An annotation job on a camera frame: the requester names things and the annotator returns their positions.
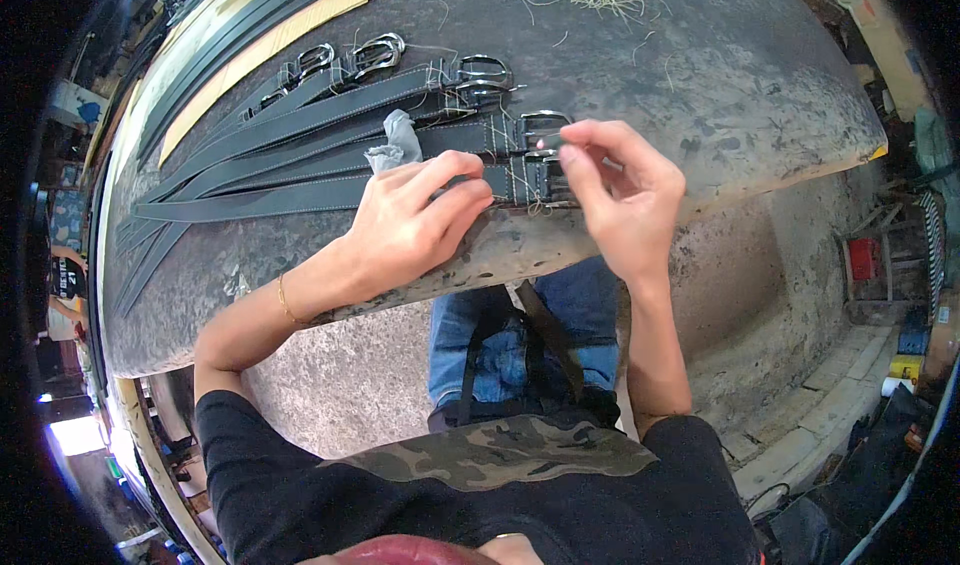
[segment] yellow box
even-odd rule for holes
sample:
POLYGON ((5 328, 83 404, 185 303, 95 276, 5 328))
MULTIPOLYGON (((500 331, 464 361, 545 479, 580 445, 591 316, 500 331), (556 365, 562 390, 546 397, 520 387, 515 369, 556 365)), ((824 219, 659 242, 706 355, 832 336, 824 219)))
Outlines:
POLYGON ((910 379, 917 383, 920 368, 924 366, 924 358, 919 355, 895 355, 890 361, 890 377, 910 379))

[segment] gold bracelet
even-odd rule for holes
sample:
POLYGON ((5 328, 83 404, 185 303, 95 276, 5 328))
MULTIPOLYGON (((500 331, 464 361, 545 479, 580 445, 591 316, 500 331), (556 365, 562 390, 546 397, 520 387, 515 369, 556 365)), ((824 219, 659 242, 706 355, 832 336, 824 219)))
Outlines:
POLYGON ((296 323, 297 325, 310 325, 311 321, 302 321, 294 317, 294 313, 290 312, 290 307, 287 306, 287 299, 283 296, 283 274, 280 274, 280 277, 276 278, 276 296, 280 298, 280 305, 283 307, 283 312, 287 314, 287 318, 291 322, 296 323))

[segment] worn table surface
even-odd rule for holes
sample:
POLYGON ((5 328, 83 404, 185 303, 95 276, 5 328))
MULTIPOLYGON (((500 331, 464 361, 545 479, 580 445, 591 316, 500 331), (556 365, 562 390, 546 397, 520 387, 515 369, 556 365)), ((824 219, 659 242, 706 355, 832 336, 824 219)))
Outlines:
MULTIPOLYGON (((521 0, 371 0, 333 19, 225 94, 162 171, 159 150, 141 172, 124 168, 107 206, 104 303, 110 308, 130 266, 129 255, 116 254, 115 228, 131 202, 183 163, 206 131, 284 61, 321 42, 349 47, 354 37, 363 42, 393 31, 411 44, 404 66, 454 56, 417 46, 502 58, 515 82, 527 85, 505 105, 512 115, 549 109, 577 119, 624 119, 677 163, 687 178, 681 220, 856 166, 885 145, 847 61, 800 0, 645 3, 643 24, 629 27, 610 12, 567 0, 529 11, 521 0)), ((130 314, 105 315, 107 358, 130 375, 189 363, 197 331, 234 299, 238 283, 270 281, 341 235, 353 216, 193 226, 130 314)), ((489 211, 449 263, 338 316, 545 274, 595 252, 580 211, 489 211)))

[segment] hand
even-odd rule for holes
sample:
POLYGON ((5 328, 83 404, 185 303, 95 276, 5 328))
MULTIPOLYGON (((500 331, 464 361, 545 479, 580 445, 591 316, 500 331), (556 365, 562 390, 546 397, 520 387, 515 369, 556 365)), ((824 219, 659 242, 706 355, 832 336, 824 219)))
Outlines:
POLYGON ((453 257, 477 216, 494 201, 476 155, 448 150, 425 163, 405 164, 366 184, 349 232, 338 240, 353 263, 363 302, 413 282, 453 257), (431 197, 456 176, 466 181, 431 197))
POLYGON ((559 134, 560 166, 610 270, 628 286, 665 277, 687 187, 677 165, 623 121, 580 121, 559 134))

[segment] blue jeans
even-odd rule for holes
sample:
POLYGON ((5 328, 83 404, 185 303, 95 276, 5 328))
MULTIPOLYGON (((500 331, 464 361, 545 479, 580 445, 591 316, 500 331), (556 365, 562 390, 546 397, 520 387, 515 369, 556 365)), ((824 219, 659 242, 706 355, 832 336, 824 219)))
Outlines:
MULTIPOLYGON (((534 290, 567 330, 583 367, 583 384, 612 391, 617 379, 617 277, 602 257, 594 257, 536 280, 534 290)), ((460 398, 467 346, 482 316, 512 309, 497 288, 482 287, 440 296, 430 315, 430 375, 427 393, 434 406, 460 398)), ((519 398, 527 381, 527 331, 510 322, 483 342, 476 362, 474 398, 501 403, 519 398)), ((545 351, 544 363, 560 364, 545 351)))

